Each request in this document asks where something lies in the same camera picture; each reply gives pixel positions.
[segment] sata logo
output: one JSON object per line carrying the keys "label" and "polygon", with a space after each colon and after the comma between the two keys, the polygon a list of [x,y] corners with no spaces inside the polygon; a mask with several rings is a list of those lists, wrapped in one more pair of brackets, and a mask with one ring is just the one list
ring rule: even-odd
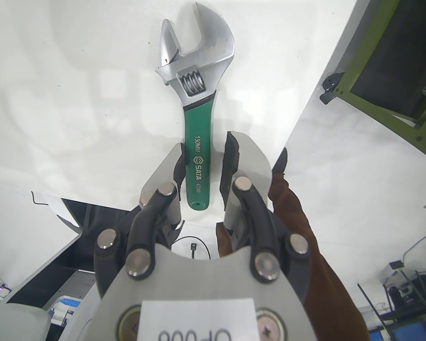
{"label": "sata logo", "polygon": [[203,158],[200,156],[195,156],[195,158],[192,159],[192,161],[194,161],[196,164],[202,164],[203,163]]}

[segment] wrench jaw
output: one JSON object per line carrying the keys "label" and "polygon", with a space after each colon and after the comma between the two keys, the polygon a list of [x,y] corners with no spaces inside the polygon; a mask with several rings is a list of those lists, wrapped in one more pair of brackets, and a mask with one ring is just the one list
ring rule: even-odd
{"label": "wrench jaw", "polygon": [[180,55],[170,21],[164,20],[161,28],[162,66],[156,73],[177,92],[183,107],[213,97],[235,52],[234,37],[226,21],[205,5],[196,5],[202,40],[194,51]]}

